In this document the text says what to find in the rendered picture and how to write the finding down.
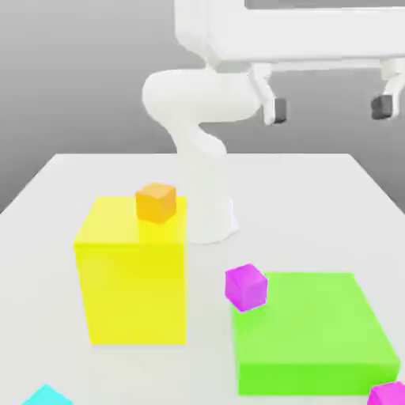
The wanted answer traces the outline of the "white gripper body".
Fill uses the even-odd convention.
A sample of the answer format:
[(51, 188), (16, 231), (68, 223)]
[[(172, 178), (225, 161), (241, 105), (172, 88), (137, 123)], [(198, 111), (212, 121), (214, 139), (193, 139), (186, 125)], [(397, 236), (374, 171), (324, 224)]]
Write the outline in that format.
[(256, 0), (210, 0), (206, 52), (220, 70), (253, 62), (405, 57), (399, 6), (270, 9)]

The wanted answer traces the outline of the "small orange cube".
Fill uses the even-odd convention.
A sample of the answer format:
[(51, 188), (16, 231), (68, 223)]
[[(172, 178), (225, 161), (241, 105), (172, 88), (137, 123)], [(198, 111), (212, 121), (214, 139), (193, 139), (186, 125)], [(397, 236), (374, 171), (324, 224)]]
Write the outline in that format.
[(136, 214), (139, 220), (161, 224), (176, 213), (176, 188), (150, 183), (136, 191)]

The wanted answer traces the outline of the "small magenta cube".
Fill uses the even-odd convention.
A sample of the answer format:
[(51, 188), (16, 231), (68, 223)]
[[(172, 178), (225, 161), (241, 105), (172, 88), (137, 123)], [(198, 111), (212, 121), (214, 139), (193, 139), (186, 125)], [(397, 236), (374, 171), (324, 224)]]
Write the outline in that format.
[(405, 405), (405, 384), (394, 381), (373, 386), (366, 405)]
[(225, 296), (239, 312), (265, 305), (267, 289), (268, 279), (251, 263), (225, 272)]

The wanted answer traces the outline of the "small cyan cube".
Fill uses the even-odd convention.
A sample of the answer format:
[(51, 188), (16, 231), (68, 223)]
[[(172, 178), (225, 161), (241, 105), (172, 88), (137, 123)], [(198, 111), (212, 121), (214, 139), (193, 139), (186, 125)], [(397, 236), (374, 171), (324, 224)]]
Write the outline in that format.
[(21, 405), (74, 405), (71, 399), (44, 384), (36, 390)]

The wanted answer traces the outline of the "large yellow box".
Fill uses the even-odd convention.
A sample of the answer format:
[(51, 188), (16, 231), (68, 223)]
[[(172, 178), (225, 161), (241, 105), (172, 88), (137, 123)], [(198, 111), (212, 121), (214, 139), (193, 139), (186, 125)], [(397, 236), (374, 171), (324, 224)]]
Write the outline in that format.
[(187, 341), (187, 205), (164, 224), (138, 220), (135, 199), (98, 197), (74, 240), (95, 345)]

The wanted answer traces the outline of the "large green box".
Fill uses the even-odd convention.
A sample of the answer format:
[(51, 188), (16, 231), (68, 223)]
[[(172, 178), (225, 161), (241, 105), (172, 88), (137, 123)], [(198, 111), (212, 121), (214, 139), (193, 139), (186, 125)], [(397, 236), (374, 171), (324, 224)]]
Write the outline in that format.
[(241, 396), (366, 396), (400, 359), (349, 272), (272, 272), (267, 303), (231, 308)]

